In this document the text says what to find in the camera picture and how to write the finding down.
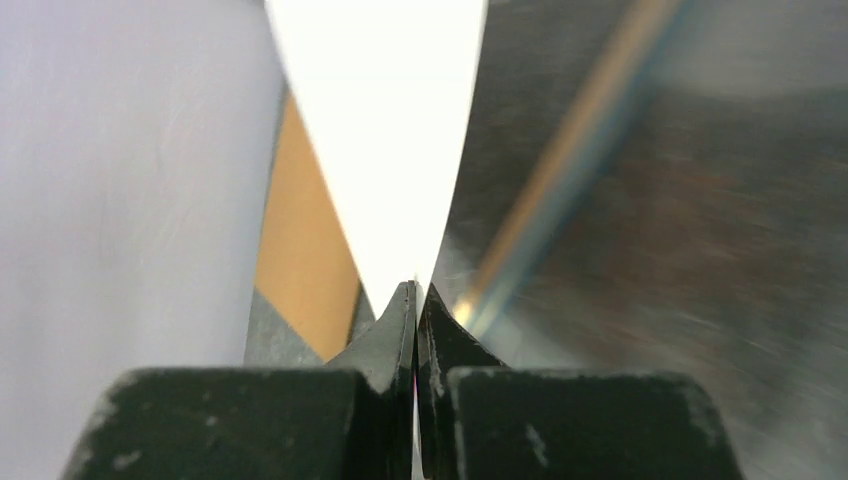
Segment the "wooden picture frame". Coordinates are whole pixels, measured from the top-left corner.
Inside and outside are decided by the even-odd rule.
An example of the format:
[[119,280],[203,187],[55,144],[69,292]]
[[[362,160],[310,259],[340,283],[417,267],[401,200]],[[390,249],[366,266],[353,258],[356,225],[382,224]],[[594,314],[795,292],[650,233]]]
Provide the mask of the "wooden picture frame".
[[539,158],[454,308],[456,320],[481,336],[498,319],[561,218],[618,143],[646,91],[646,75],[679,24],[682,1],[636,1],[586,75],[574,102]]

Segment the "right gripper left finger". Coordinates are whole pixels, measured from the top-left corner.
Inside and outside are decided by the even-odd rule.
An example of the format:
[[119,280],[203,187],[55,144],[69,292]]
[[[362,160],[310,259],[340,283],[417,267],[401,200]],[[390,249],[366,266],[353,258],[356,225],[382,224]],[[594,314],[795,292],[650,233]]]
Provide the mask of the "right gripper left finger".
[[416,285],[323,366],[148,368],[98,400],[66,479],[407,479]]

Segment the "hot air balloon photo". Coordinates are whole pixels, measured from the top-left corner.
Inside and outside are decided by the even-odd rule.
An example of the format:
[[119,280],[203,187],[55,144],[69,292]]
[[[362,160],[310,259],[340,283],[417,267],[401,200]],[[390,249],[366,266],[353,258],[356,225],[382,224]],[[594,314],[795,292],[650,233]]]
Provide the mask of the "hot air balloon photo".
[[270,1],[287,83],[363,289],[423,296],[448,220],[488,5]]

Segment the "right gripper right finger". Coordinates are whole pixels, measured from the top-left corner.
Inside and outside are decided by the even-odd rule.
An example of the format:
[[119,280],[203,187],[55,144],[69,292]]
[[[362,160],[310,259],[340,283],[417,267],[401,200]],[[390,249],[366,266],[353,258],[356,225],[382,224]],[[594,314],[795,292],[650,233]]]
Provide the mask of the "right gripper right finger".
[[705,390],[672,372],[518,369],[460,326],[435,289],[418,326],[428,479],[739,479]]

